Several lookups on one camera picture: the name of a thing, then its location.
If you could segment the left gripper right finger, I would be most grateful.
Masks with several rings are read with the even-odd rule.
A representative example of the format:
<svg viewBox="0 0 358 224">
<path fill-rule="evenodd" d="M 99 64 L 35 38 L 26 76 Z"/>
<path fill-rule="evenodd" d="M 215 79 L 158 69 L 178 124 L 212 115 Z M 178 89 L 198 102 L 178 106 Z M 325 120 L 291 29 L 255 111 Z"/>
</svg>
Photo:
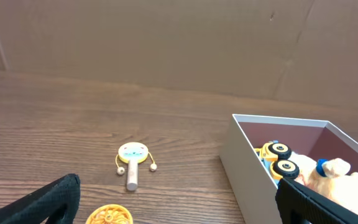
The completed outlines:
<svg viewBox="0 0 358 224">
<path fill-rule="evenodd" d="M 286 177 L 275 201 L 283 224 L 358 224 L 357 214 Z"/>
</svg>

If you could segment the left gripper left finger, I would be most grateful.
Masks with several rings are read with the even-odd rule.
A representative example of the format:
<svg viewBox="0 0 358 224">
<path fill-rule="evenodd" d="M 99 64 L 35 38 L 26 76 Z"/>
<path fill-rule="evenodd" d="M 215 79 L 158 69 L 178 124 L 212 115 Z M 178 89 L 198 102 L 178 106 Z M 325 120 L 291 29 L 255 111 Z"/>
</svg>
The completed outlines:
<svg viewBox="0 0 358 224">
<path fill-rule="evenodd" d="M 80 204 L 80 178 L 67 174 L 0 208 L 0 224 L 72 224 Z"/>
</svg>

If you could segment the plush duck blue scarf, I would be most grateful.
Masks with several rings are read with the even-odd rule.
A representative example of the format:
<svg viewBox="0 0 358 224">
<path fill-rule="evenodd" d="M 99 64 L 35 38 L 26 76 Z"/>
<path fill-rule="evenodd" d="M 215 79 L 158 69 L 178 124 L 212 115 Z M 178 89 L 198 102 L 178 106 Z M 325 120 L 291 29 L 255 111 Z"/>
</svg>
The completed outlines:
<svg viewBox="0 0 358 224">
<path fill-rule="evenodd" d="M 296 153 L 289 160 L 300 169 L 298 183 L 358 215 L 358 172 L 349 173 L 350 163 L 341 158 L 315 161 Z"/>
</svg>

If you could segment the yellow grey toy truck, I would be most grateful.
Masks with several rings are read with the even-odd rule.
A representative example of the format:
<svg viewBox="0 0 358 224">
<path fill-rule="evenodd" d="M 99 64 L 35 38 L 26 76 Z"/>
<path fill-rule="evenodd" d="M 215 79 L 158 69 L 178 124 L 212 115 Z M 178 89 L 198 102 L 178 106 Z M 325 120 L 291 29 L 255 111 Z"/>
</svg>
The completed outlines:
<svg viewBox="0 0 358 224">
<path fill-rule="evenodd" d="M 299 176 L 300 168 L 290 160 L 292 149 L 288 145 L 277 140 L 269 141 L 255 147 L 254 152 L 276 185 L 284 177 L 295 180 Z"/>
</svg>

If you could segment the round yellow wheel toy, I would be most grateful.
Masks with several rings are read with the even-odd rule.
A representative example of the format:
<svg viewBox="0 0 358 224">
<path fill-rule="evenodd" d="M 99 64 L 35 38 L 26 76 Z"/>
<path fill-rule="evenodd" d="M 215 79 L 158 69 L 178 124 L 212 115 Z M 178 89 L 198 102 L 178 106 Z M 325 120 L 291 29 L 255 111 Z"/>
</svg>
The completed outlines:
<svg viewBox="0 0 358 224">
<path fill-rule="evenodd" d="M 97 208 L 86 220 L 86 224 L 133 224 L 133 217 L 127 208 L 108 204 Z"/>
</svg>

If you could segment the wooden rattle drum toy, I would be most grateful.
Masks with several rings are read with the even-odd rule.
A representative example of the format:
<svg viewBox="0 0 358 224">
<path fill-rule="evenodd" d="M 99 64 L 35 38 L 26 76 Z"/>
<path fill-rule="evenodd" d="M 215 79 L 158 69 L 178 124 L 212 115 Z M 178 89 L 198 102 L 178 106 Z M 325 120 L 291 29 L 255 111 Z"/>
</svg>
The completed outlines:
<svg viewBox="0 0 358 224">
<path fill-rule="evenodd" d="M 128 142 L 123 144 L 115 156 L 115 164 L 117 166 L 116 174 L 124 175 L 126 169 L 120 166 L 118 161 L 127 164 L 127 182 L 126 189 L 130 192 L 135 192 L 138 188 L 138 177 L 139 177 L 139 164 L 145 162 L 148 158 L 152 161 L 149 166 L 151 172 L 157 170 L 157 164 L 145 144 L 140 142 Z"/>
</svg>

